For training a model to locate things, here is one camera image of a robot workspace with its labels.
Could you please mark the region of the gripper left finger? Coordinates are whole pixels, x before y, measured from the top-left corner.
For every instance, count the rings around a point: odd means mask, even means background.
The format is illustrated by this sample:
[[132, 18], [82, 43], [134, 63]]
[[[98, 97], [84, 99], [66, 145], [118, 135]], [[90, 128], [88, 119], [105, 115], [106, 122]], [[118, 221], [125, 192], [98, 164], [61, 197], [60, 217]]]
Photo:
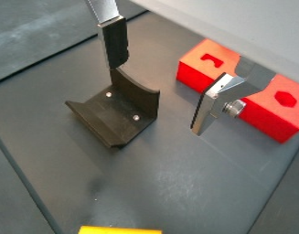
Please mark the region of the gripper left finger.
[[114, 0], [84, 0], [97, 26], [106, 64], [117, 68], [128, 59], [128, 39], [125, 18], [120, 15]]

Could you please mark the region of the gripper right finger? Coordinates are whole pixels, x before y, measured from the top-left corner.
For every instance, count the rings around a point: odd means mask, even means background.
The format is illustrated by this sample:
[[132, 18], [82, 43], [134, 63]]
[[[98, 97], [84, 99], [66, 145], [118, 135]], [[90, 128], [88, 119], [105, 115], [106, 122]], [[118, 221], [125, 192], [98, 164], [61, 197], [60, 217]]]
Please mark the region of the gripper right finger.
[[245, 107], [240, 100], [264, 90], [276, 73], [241, 57], [235, 66], [235, 75], [221, 73], [205, 88], [196, 105], [191, 130], [200, 135], [224, 112], [236, 117]]

